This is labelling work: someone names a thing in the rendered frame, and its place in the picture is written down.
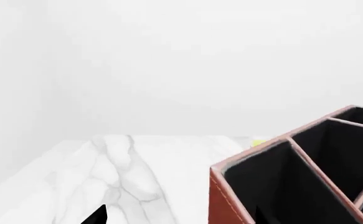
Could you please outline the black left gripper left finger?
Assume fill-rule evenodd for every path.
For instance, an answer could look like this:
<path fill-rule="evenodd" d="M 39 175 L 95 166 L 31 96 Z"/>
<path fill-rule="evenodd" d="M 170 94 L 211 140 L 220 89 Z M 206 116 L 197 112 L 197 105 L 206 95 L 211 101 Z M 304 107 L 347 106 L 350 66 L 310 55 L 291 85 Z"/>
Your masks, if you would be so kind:
<path fill-rule="evenodd" d="M 101 205 L 101 207 L 95 210 L 81 224 L 106 224 L 107 218 L 106 205 Z"/>

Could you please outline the brown leather caddy black lining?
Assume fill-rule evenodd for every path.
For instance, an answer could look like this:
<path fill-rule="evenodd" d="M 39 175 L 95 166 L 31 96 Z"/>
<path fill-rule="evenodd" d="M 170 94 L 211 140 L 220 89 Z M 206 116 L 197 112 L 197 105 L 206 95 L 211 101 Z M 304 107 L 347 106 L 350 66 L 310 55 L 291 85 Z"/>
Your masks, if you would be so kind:
<path fill-rule="evenodd" d="M 347 106 L 210 168 L 208 224 L 363 224 L 363 107 Z"/>

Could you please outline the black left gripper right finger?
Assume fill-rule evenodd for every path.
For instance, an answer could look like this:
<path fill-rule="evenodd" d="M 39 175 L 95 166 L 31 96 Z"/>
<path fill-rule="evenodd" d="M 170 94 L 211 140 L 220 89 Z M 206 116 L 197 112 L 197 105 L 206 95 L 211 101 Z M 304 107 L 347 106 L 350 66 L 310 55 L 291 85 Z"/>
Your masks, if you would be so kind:
<path fill-rule="evenodd" d="M 266 210 L 262 207 L 256 206 L 255 211 L 256 224 L 270 224 L 268 221 L 268 216 L 266 214 Z"/>

